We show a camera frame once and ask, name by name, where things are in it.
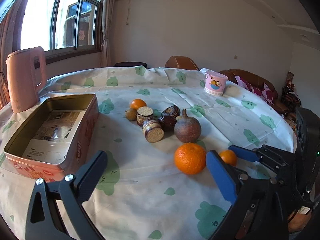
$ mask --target blue gripper pad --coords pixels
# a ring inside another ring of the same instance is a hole
[[[232,169],[223,162],[216,151],[207,152],[206,164],[223,198],[233,205],[237,199],[236,180]]]
[[[258,156],[251,150],[247,150],[245,148],[241,148],[239,146],[231,145],[229,150],[233,151],[238,158],[249,161],[249,162],[257,162],[259,160]]]
[[[77,171],[73,185],[79,203],[89,200],[107,164],[107,154],[104,151],[97,151],[89,162]]]

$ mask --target pink bucket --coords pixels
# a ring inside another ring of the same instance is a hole
[[[204,91],[214,96],[222,96],[228,77],[212,70],[205,73]]]

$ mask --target window sill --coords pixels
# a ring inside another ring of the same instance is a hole
[[[50,63],[57,62],[57,61],[60,61],[63,59],[77,57],[77,56],[91,54],[91,53],[97,53],[97,52],[101,52],[101,50],[100,49],[86,49],[86,50],[76,50],[76,51],[72,51],[72,52],[68,52],[68,53],[55,54],[52,56],[47,56],[45,58],[45,63],[46,63],[46,65],[48,65]],[[39,62],[35,62],[35,68],[39,68],[39,67],[40,67]]]

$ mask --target throw pillow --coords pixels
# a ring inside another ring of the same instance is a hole
[[[237,83],[240,87],[243,87],[244,89],[247,89],[248,91],[251,91],[251,85],[242,77],[235,76]]]
[[[261,91],[259,88],[257,88],[257,87],[251,87],[251,92],[254,93],[254,94],[256,94],[258,97],[260,97],[263,101],[266,102],[266,99],[263,97],[262,91]]]
[[[267,86],[266,83],[263,83],[263,90],[262,90],[263,97],[272,104],[273,102],[273,92],[270,90],[270,88]]]

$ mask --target newspaper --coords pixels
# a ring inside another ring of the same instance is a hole
[[[30,140],[22,157],[51,164],[64,161],[85,111],[53,110]]]

